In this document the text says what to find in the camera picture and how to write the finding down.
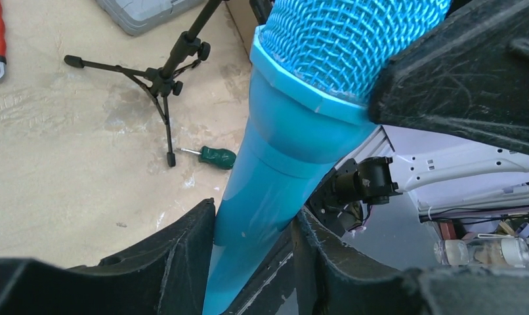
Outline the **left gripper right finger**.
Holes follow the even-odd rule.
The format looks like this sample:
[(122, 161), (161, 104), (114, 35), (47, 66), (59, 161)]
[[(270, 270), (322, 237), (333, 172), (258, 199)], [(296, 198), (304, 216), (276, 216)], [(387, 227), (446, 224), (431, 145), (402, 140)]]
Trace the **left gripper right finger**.
[(300, 314), (529, 314), (529, 270), (399, 271), (355, 250), (305, 208), (291, 235)]

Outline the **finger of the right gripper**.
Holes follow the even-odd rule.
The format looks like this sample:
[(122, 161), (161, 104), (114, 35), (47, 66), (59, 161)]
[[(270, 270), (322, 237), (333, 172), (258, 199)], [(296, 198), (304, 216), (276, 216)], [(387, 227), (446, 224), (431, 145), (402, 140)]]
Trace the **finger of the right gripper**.
[(390, 59), (369, 119), (529, 155), (529, 1), (470, 1)]

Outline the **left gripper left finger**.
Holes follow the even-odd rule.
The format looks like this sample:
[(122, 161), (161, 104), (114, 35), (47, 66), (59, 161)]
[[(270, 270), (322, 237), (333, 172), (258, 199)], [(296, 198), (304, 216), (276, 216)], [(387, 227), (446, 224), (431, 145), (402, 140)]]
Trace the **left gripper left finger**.
[(96, 266), (2, 258), (0, 314), (201, 314), (214, 222), (214, 201), (203, 199)]

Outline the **blue microphone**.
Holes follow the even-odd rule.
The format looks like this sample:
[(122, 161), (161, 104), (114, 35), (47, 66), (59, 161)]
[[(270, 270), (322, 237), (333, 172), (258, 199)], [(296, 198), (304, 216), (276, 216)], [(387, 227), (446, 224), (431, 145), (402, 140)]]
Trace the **blue microphone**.
[(204, 314), (223, 313), (323, 176), (374, 130), (390, 57), (449, 1), (277, 1), (255, 30), (249, 116), (214, 231)]

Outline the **black tripod shock-mount stand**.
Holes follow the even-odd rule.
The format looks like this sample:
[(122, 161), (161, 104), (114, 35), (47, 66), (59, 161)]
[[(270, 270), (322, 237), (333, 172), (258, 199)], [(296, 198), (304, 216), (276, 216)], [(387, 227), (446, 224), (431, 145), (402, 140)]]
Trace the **black tripod shock-mount stand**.
[(183, 82), (178, 81), (177, 76), (187, 69), (199, 66), (208, 59), (211, 52), (211, 45), (208, 42), (202, 41), (198, 35), (221, 4), (221, 0), (211, 0), (205, 4), (189, 30), (179, 35), (166, 63), (160, 68), (147, 68), (146, 70), (140, 71), (124, 68), (120, 65), (91, 62), (74, 55), (66, 55), (64, 57), (64, 62), (71, 67), (95, 68), (121, 73), (142, 88), (156, 106), (166, 127), (168, 147), (166, 158), (169, 167), (176, 165), (176, 157), (173, 151), (171, 136), (168, 96), (178, 96), (182, 91)]

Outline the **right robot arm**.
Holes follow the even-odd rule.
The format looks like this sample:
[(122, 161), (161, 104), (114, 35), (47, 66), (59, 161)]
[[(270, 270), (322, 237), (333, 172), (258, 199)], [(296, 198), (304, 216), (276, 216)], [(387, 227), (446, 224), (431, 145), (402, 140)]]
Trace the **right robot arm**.
[(305, 208), (339, 236), (363, 226), (373, 206), (428, 184), (529, 173), (529, 1), (459, 1), (390, 59), (372, 100), (375, 123), (466, 143), (332, 169)]

